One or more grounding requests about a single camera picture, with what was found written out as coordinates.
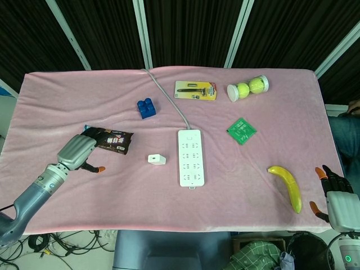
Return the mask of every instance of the dark background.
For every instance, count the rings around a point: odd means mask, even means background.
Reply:
[[[144,68],[132,0],[57,0],[91,68]],[[154,67],[223,67],[241,0],[144,0]],[[0,0],[0,78],[83,70],[45,0]],[[316,70],[360,21],[359,0],[255,0],[233,68]],[[319,79],[325,103],[360,98],[360,40]]]

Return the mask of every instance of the blue building block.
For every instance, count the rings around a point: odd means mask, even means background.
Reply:
[[[150,98],[146,98],[144,101],[139,100],[137,102],[137,106],[139,108],[142,119],[151,117],[156,114],[154,104],[152,104]]]

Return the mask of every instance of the plaid shirt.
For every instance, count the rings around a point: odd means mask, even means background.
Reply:
[[[280,254],[280,249],[272,243],[251,242],[231,256],[223,270],[273,270],[278,266]]]

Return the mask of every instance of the white power strip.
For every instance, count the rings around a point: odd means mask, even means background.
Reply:
[[[179,130],[178,143],[180,186],[190,189],[203,186],[205,179],[200,130]]]

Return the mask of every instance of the tennis ball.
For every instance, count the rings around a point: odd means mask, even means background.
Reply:
[[[245,98],[250,93],[250,88],[246,83],[239,83],[237,85],[237,89],[238,89],[238,97],[239,98]]]
[[[249,83],[250,91],[254,94],[260,94],[265,90],[265,84],[261,78],[254,78]]]

